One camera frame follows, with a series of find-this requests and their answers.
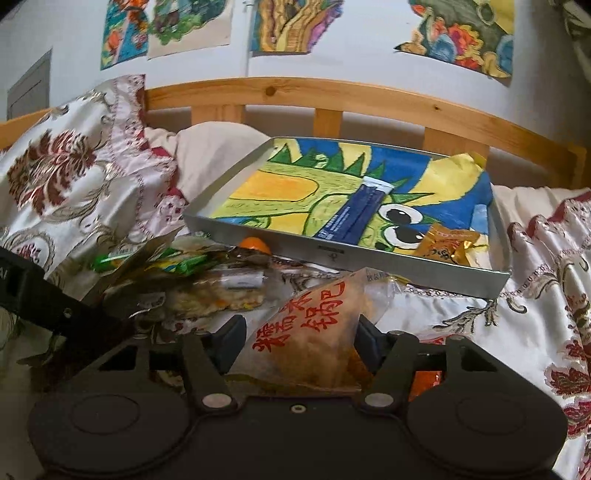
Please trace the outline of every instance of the metal screw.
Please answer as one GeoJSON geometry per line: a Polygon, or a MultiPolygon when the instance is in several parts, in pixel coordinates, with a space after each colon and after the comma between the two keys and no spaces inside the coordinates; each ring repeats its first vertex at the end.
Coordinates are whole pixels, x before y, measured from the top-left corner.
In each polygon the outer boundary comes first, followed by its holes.
{"type": "Polygon", "coordinates": [[[201,401],[209,408],[226,408],[232,403],[232,397],[225,393],[210,393],[205,395],[201,401]]]}
{"type": "Polygon", "coordinates": [[[292,413],[304,413],[307,409],[303,405],[292,405],[290,410],[292,413]]]}
{"type": "Polygon", "coordinates": [[[387,393],[370,393],[365,397],[365,403],[370,407],[385,408],[394,403],[394,398],[387,393]]]}

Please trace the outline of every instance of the cartoon eyes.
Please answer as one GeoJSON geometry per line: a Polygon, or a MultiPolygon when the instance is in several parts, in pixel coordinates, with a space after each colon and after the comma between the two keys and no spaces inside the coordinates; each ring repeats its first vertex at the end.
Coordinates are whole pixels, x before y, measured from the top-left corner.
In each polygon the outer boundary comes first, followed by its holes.
{"type": "Polygon", "coordinates": [[[409,225],[420,223],[423,220],[421,212],[407,205],[390,203],[382,205],[378,213],[384,220],[395,225],[384,230],[384,238],[393,247],[405,250],[414,250],[418,247],[424,235],[409,225]]]}
{"type": "Polygon", "coordinates": [[[378,213],[380,217],[394,225],[409,225],[410,223],[421,223],[423,214],[418,210],[399,203],[382,205],[378,213]]]}
{"type": "Polygon", "coordinates": [[[409,226],[389,226],[384,230],[384,238],[393,246],[405,250],[418,248],[423,240],[423,234],[409,226]]]}

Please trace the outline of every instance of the round pad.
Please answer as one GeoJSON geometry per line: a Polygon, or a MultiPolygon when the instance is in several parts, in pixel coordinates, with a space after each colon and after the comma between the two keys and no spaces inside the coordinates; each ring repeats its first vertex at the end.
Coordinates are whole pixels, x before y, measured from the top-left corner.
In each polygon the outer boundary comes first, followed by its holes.
{"type": "Polygon", "coordinates": [[[496,475],[551,466],[566,437],[560,407],[533,388],[500,393],[495,375],[474,393],[445,383],[425,392],[408,406],[408,428],[425,450],[464,471],[496,475]]]}
{"type": "Polygon", "coordinates": [[[152,463],[190,424],[182,397],[150,393],[57,393],[39,401],[29,437],[43,462],[80,473],[119,473],[152,463]]]}

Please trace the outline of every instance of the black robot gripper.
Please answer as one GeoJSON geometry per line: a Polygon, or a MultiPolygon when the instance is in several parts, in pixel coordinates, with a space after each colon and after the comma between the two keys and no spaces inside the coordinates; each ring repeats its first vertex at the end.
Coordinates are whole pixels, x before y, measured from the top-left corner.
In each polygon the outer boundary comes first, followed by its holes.
{"type": "Polygon", "coordinates": [[[466,338],[422,344],[361,317],[369,389],[239,406],[221,374],[245,337],[236,315],[213,335],[129,340],[98,359],[31,413],[43,478],[558,478],[561,408],[466,338]],[[186,395],[151,382],[153,369],[181,372],[186,395]],[[416,371],[444,381],[409,402],[416,371]]]}

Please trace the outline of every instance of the orange object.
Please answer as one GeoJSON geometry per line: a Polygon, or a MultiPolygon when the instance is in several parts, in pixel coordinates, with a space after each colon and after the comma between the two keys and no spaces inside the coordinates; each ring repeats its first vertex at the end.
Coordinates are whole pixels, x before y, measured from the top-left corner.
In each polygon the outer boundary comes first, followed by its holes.
{"type": "Polygon", "coordinates": [[[267,244],[255,236],[246,237],[238,246],[242,248],[251,248],[263,252],[264,254],[271,255],[271,250],[267,244]]]}
{"type": "Polygon", "coordinates": [[[114,29],[111,30],[111,33],[107,37],[107,45],[109,46],[110,50],[116,50],[119,47],[119,43],[121,42],[121,34],[119,30],[114,29]]]}
{"type": "Polygon", "coordinates": [[[413,386],[408,395],[408,401],[417,398],[421,393],[425,393],[430,388],[441,383],[442,372],[416,372],[414,374],[413,386]]]}

